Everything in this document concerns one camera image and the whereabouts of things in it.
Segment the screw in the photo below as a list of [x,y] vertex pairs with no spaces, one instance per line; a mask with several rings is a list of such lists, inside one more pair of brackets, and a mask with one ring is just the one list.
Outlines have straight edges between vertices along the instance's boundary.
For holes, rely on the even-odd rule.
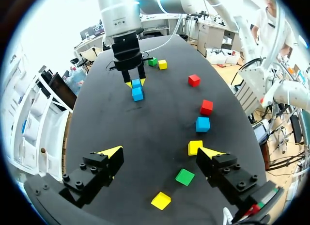
[[67,175],[66,173],[62,175],[62,178],[63,178],[64,181],[69,181],[70,180],[69,175]]
[[230,171],[230,168],[224,168],[224,173],[229,173]]
[[81,170],[85,170],[86,169],[86,165],[84,163],[80,163],[79,168]]
[[76,181],[76,187],[77,187],[77,189],[81,190],[81,189],[83,189],[84,185],[83,185],[82,182],[80,182],[80,181],[78,180],[78,181]]
[[244,182],[244,181],[240,181],[238,184],[237,184],[237,188],[238,189],[243,189],[247,184]]
[[258,178],[257,175],[253,175],[253,176],[251,177],[251,181],[257,181],[257,178]]
[[241,166],[240,166],[240,164],[235,164],[234,168],[235,168],[236,170],[239,170],[239,169],[241,168]]
[[96,167],[91,167],[91,172],[92,172],[93,174],[97,173],[97,168],[96,168]]

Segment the red cube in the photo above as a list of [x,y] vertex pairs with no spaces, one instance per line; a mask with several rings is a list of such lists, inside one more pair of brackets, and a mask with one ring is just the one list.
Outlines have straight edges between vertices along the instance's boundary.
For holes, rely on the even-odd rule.
[[213,110],[213,102],[208,101],[208,100],[203,100],[201,108],[200,108],[200,113],[203,115],[210,116]]
[[200,78],[197,75],[191,75],[188,77],[188,83],[192,87],[197,87],[200,84]]

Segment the monitor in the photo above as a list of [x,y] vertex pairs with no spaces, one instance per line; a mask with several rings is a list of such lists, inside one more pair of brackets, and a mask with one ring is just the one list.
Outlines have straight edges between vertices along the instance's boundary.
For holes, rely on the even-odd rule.
[[100,34],[102,34],[105,30],[103,29],[103,25],[97,25],[94,29],[94,35],[95,36],[99,36]]

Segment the black table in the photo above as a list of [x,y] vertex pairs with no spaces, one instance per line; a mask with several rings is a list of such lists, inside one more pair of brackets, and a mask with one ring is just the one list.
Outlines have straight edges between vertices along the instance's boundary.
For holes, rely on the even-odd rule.
[[[155,48],[168,38],[141,40],[140,49]],[[150,56],[166,59],[168,69],[145,64],[145,98],[138,102],[120,72],[105,71],[112,50],[98,56],[74,107],[66,170],[78,168],[88,152],[122,145],[123,166],[110,187],[83,207],[85,211],[118,225],[222,224],[223,207],[233,215],[237,208],[218,188],[211,188],[195,164],[196,157],[187,155],[187,144],[201,139],[207,148],[235,154],[263,184],[264,161],[252,127],[220,75],[182,38],[173,37]],[[136,69],[130,74],[138,78]],[[191,74],[200,76],[199,87],[188,85]],[[197,134],[195,121],[203,99],[214,102],[211,129]],[[188,187],[175,181],[181,168],[195,174]],[[151,205],[160,191],[171,197],[163,211]]]

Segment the white shirt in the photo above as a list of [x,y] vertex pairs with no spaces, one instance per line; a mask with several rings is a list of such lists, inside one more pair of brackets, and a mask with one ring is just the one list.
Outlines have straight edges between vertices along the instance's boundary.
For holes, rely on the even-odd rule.
[[[260,42],[259,46],[261,46],[261,57],[266,57],[275,42],[276,38],[276,28],[271,27],[270,24],[276,25],[276,18],[273,17],[266,8],[261,8],[257,11],[256,22],[253,24],[259,28],[260,32]],[[283,31],[283,44],[287,44],[288,46],[294,46],[294,35],[291,26],[287,21],[285,21],[284,31]]]

